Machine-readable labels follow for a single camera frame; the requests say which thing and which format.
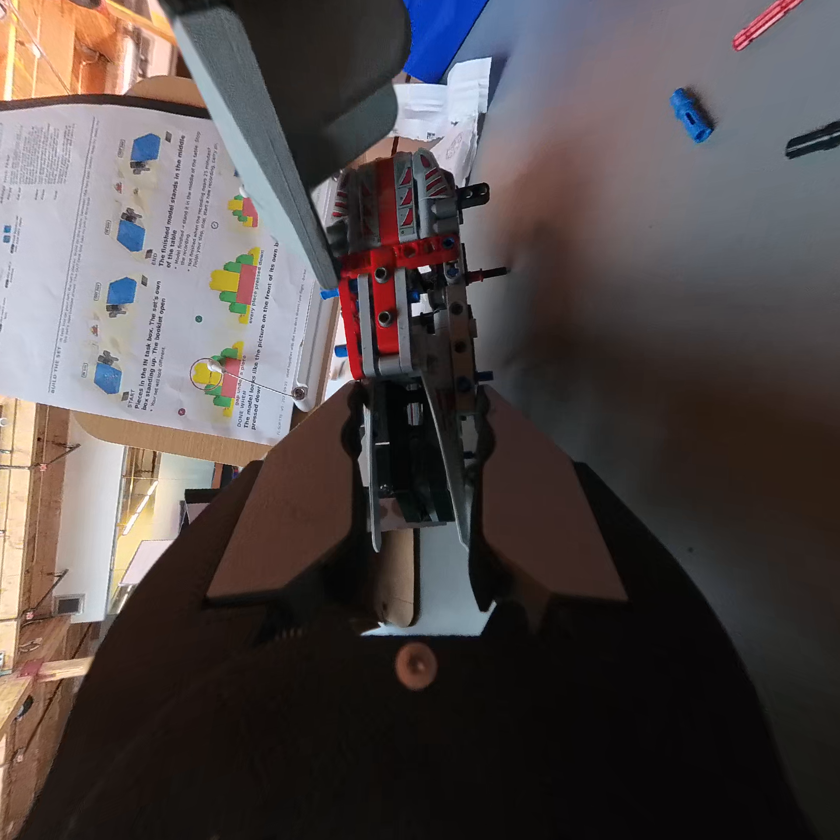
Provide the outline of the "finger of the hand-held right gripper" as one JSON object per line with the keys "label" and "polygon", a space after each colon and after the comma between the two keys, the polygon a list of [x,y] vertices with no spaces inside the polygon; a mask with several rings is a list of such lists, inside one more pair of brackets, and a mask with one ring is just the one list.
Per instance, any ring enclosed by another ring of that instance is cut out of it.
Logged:
{"label": "finger of the hand-held right gripper", "polygon": [[225,5],[174,5],[172,29],[260,223],[307,262],[322,289],[336,288],[322,223],[241,19]]}

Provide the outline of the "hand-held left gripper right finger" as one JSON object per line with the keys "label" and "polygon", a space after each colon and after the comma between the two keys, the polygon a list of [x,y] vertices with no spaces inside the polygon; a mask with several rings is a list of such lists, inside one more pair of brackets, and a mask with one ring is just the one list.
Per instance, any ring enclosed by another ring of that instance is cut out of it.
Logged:
{"label": "hand-held left gripper right finger", "polygon": [[479,388],[477,407],[468,568],[478,608],[627,603],[571,457],[493,387]]}

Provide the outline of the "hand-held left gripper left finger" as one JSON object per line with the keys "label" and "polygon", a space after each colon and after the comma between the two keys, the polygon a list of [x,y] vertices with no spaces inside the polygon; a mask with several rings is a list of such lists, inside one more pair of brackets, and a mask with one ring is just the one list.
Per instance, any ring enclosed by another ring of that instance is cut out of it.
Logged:
{"label": "hand-held left gripper left finger", "polygon": [[363,605],[373,552],[359,468],[364,408],[365,389],[345,385],[270,450],[208,587],[210,605],[276,603],[294,617]]}

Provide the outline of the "grey red brick vehicle model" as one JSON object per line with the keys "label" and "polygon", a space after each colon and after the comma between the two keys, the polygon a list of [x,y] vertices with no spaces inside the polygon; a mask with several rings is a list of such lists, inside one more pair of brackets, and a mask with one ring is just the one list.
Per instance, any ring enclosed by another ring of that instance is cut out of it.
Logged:
{"label": "grey red brick vehicle model", "polygon": [[508,268],[470,270],[464,211],[490,200],[459,186],[429,150],[400,152],[339,179],[327,238],[352,377],[364,387],[360,472],[375,550],[393,501],[407,527],[453,522],[468,547],[474,445],[465,441],[491,371],[476,365],[468,287]]}

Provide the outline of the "blue plastic bin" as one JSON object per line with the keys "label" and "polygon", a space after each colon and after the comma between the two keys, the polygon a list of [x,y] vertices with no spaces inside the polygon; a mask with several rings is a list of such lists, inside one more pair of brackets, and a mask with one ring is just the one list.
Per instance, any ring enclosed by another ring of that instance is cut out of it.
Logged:
{"label": "blue plastic bin", "polygon": [[403,71],[438,83],[488,1],[404,1],[412,43]]}

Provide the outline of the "white clip bar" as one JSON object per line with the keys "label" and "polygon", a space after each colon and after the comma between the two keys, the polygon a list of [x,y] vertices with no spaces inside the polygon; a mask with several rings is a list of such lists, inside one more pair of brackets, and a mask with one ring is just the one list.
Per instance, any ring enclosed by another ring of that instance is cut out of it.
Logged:
{"label": "white clip bar", "polygon": [[309,413],[324,399],[339,315],[338,299],[323,298],[322,289],[315,282],[298,342],[297,367],[291,387],[295,405],[303,413]]}

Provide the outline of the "blue brick pin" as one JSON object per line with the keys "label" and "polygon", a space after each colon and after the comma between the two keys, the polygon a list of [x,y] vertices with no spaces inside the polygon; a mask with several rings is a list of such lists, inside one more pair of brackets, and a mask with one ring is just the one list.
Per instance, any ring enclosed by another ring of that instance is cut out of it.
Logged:
{"label": "blue brick pin", "polygon": [[682,87],[675,89],[668,101],[675,118],[695,144],[702,144],[710,138],[714,123],[691,91]]}

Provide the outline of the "thin red brick beam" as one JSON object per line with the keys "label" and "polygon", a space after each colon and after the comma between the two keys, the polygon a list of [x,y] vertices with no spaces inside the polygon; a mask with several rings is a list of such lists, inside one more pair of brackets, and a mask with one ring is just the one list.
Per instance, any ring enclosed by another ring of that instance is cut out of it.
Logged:
{"label": "thin red brick beam", "polygon": [[733,36],[732,49],[736,52],[743,51],[802,3],[803,1],[773,1]]}

